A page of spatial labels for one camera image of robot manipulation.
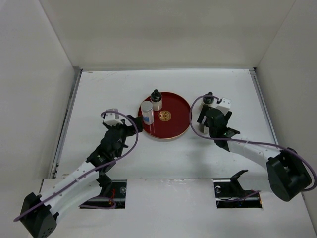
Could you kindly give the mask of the blue-label jar silver lid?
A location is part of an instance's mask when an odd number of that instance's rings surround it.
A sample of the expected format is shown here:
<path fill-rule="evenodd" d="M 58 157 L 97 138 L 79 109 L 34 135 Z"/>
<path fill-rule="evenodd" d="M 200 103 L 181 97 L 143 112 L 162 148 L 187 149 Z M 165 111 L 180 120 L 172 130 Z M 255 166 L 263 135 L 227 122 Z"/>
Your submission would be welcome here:
<path fill-rule="evenodd" d="M 143 121 L 146 125 L 154 123 L 154 109 L 151 101 L 143 101 L 141 103 L 141 113 Z"/>

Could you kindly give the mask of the white-filled bottle black cap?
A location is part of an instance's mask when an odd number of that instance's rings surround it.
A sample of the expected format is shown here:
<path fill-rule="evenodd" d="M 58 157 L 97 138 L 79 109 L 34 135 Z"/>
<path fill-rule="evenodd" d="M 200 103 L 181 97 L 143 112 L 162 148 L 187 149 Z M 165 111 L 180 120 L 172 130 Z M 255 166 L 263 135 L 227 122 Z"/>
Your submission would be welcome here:
<path fill-rule="evenodd" d="M 153 105 L 154 111 L 160 111 L 162 109 L 162 94 L 158 89 L 155 89 L 150 95 L 150 101 Z"/>

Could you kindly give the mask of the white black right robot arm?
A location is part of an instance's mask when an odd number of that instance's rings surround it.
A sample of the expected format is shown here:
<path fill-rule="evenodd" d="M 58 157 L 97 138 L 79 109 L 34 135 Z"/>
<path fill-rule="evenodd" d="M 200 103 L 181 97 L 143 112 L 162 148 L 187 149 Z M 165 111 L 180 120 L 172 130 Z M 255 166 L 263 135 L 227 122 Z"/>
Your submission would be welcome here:
<path fill-rule="evenodd" d="M 243 156 L 263 167 L 267 175 L 256 178 L 254 190 L 269 191 L 283 201 L 290 201 L 297 194 L 315 188 L 304 162 L 291 148 L 283 148 L 266 142 L 253 142 L 241 139 L 240 132 L 229 128 L 228 121 L 232 113 L 204 106 L 197 122 L 209 130 L 208 139 L 228 152 Z"/>

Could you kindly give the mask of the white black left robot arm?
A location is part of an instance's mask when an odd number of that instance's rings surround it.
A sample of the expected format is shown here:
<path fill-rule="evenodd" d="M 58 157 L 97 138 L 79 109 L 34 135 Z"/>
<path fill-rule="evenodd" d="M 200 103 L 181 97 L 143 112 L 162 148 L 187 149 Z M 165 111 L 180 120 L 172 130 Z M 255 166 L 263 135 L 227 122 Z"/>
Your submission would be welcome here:
<path fill-rule="evenodd" d="M 142 118 L 131 115 L 120 119 L 122 113 L 107 110 L 101 114 L 107 128 L 104 137 L 88 158 L 61 182 L 40 194 L 30 193 L 23 201 L 20 221 L 34 238 L 47 238 L 69 210 L 81 206 L 94 197 L 107 197 L 111 192 L 112 180 L 107 172 L 128 152 L 126 139 L 139 137 L 142 132 Z"/>

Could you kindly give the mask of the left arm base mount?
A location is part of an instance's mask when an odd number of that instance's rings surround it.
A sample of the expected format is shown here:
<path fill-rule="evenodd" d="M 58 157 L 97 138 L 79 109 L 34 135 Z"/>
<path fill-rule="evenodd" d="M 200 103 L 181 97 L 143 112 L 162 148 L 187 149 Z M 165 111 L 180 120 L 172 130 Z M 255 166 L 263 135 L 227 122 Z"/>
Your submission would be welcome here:
<path fill-rule="evenodd" d="M 112 180 L 107 175 L 97 179 L 100 193 L 79 206 L 80 209 L 124 209 L 127 180 Z"/>

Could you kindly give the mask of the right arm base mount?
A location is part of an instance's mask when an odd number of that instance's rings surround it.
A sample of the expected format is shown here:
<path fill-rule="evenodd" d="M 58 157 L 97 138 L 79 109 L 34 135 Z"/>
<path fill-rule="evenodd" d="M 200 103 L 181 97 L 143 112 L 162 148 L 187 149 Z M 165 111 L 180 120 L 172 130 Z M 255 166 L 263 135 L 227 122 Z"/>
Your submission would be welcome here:
<path fill-rule="evenodd" d="M 262 201 L 258 190 L 244 190 L 238 179 L 248 170 L 241 170 L 230 178 L 213 180 L 215 202 L 218 209 L 260 208 Z"/>

